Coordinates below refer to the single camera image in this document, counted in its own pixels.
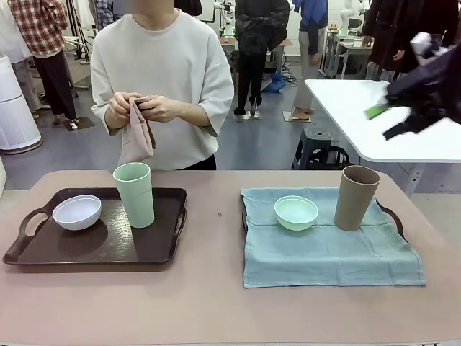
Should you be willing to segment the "blue plastic bag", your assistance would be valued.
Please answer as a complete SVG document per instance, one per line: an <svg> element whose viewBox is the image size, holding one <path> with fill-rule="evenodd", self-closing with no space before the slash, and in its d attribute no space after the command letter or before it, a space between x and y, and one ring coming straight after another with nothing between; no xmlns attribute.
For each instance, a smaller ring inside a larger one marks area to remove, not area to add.
<svg viewBox="0 0 461 346"><path fill-rule="evenodd" d="M263 89L266 93L280 93L286 85L286 81L281 74L272 74L270 83Z"/></svg>

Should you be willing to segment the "white side table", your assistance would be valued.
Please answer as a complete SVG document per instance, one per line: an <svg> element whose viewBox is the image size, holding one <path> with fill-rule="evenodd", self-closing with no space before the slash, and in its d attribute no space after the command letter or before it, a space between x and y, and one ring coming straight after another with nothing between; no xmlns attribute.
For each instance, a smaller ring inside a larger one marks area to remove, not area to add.
<svg viewBox="0 0 461 346"><path fill-rule="evenodd" d="M409 115L409 109L397 107L367 119L365 111L384 99L386 81L306 79L305 85L362 159L409 165L401 186L408 196L428 164L461 164L461 125L448 119L418 134L385 139L383 133Z"/></svg>

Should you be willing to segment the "light green tall cup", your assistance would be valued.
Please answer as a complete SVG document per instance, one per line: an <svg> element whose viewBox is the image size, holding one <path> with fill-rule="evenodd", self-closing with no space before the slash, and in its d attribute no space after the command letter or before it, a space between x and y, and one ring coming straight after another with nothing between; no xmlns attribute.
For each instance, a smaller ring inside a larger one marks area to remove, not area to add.
<svg viewBox="0 0 461 346"><path fill-rule="evenodd" d="M155 219L151 168L142 162L127 163L116 168L112 176L130 225L136 229L150 226Z"/></svg>

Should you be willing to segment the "white bowl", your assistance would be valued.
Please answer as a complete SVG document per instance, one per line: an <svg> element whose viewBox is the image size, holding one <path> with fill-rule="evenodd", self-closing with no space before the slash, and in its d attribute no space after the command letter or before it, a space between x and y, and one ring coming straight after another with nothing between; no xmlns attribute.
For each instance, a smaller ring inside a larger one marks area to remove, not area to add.
<svg viewBox="0 0 461 346"><path fill-rule="evenodd" d="M58 204L53 220L68 231L80 231L94 225L101 215L102 201L93 195L78 195Z"/></svg>

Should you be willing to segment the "bystander in blue plaid shirt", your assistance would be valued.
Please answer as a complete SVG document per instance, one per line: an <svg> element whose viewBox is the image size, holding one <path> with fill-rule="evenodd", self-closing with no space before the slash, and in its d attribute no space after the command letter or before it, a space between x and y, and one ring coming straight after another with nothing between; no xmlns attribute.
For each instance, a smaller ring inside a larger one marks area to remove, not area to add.
<svg viewBox="0 0 461 346"><path fill-rule="evenodd" d="M112 5L112 0L94 0L98 30L102 30L114 22Z"/></svg>

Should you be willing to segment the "bystander in black coat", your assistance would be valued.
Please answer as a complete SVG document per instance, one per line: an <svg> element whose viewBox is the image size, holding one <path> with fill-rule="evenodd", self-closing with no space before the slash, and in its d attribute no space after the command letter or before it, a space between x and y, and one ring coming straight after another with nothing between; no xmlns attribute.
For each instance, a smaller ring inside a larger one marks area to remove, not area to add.
<svg viewBox="0 0 461 346"><path fill-rule="evenodd" d="M424 0L416 32L442 37L443 46L453 44L458 26L457 0Z"/></svg>

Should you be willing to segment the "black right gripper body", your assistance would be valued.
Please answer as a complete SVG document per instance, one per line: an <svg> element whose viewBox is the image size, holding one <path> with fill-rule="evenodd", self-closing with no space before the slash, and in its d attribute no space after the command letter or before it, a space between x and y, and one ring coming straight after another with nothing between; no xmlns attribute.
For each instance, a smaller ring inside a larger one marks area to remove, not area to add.
<svg viewBox="0 0 461 346"><path fill-rule="evenodd" d="M445 118L461 125L461 45L390 83L387 104L410 109L395 128L428 128Z"/></svg>

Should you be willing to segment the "blue cloth mat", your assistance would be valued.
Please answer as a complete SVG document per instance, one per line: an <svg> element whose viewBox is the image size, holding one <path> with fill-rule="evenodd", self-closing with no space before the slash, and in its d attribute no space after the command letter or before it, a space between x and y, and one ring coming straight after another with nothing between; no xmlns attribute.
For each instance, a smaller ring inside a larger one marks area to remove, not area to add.
<svg viewBox="0 0 461 346"><path fill-rule="evenodd" d="M243 285L424 286L419 254L399 234L376 200L358 230L334 223L339 190L324 188L242 189L246 210ZM279 224L274 204L282 197L307 198L318 207L314 224L291 231Z"/></svg>

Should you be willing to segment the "dark blue plastic stool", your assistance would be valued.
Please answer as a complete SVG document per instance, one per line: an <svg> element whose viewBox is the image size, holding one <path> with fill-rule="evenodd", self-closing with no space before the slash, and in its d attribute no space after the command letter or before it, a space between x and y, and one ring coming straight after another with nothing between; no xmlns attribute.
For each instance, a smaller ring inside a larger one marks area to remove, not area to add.
<svg viewBox="0 0 461 346"><path fill-rule="evenodd" d="M331 145L333 135L322 128L304 128L300 135L292 169L306 170L309 169L312 156Z"/></svg>

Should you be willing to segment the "person's right hand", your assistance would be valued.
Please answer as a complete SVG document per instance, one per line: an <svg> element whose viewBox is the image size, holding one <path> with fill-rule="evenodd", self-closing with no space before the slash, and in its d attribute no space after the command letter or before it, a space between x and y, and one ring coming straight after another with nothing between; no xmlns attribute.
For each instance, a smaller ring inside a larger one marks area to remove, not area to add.
<svg viewBox="0 0 461 346"><path fill-rule="evenodd" d="M139 93L115 92L109 101L109 109L112 115L126 116L130 112L130 99L141 98Z"/></svg>

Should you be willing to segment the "black basket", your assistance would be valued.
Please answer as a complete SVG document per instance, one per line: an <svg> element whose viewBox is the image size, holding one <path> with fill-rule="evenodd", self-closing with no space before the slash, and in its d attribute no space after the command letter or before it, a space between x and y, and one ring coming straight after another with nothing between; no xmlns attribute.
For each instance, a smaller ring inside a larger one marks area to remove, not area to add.
<svg viewBox="0 0 461 346"><path fill-rule="evenodd" d="M329 146L318 152L319 170L343 170L351 165L348 153L341 147Z"/></svg>

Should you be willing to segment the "pink cloth mat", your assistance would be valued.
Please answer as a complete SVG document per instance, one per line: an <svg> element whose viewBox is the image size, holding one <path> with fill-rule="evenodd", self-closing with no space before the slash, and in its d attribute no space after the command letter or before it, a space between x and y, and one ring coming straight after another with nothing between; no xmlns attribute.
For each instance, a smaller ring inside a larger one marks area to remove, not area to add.
<svg viewBox="0 0 461 346"><path fill-rule="evenodd" d="M129 123L122 131L122 148L118 165L144 161L152 158L156 142L148 121L142 116L138 103L143 98L131 97Z"/></svg>

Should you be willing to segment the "black floor plate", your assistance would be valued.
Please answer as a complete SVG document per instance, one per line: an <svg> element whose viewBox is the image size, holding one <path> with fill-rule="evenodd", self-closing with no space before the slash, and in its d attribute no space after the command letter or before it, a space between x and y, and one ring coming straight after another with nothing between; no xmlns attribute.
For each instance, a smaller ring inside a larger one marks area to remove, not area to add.
<svg viewBox="0 0 461 346"><path fill-rule="evenodd" d="M82 130L85 128L91 128L95 126L94 122L88 117L80 117L76 120L63 120L61 124L68 131Z"/></svg>

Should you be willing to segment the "brown tall cup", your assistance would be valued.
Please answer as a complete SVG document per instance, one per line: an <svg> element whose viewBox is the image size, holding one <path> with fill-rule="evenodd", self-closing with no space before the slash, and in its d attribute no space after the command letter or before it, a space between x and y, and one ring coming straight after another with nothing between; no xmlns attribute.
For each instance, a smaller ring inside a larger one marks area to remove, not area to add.
<svg viewBox="0 0 461 346"><path fill-rule="evenodd" d="M368 167L348 166L342 171L334 222L345 231L356 231L380 183L380 175Z"/></svg>

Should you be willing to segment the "light green bowl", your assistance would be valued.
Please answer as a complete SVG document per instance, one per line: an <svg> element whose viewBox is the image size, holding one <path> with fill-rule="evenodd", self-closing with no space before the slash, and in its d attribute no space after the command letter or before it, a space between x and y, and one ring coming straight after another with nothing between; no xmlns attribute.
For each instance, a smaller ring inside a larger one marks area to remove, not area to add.
<svg viewBox="0 0 461 346"><path fill-rule="evenodd" d="M318 217L318 207L311 200L288 195L278 199L274 212L279 224L290 231L304 231L310 228Z"/></svg>

